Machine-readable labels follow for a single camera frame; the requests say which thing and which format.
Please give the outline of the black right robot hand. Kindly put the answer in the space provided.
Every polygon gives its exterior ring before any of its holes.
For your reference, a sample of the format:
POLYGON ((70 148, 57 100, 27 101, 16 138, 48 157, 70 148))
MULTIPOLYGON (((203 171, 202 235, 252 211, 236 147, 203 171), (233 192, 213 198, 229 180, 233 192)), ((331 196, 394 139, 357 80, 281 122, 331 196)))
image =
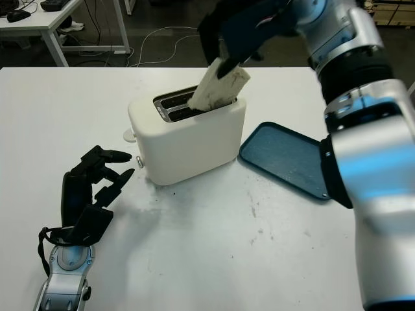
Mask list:
POLYGON ((221 79, 249 58, 261 60, 262 44, 294 34, 295 26, 292 1, 219 1, 200 22, 198 33, 209 65, 220 56, 219 40, 224 40, 228 57, 217 69, 221 79))

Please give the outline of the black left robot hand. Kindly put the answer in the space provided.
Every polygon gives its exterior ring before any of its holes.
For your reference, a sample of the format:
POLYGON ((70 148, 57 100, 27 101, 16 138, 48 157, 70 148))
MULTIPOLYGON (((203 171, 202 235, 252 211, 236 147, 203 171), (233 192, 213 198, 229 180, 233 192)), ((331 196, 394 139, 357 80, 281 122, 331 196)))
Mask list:
POLYGON ((118 150, 104 150, 99 145, 80 158, 80 163, 64 174, 62 182, 61 220, 64 227, 73 226, 83 210, 92 205, 108 207, 134 173, 122 174, 108 168, 108 163, 126 163, 132 155, 118 150))

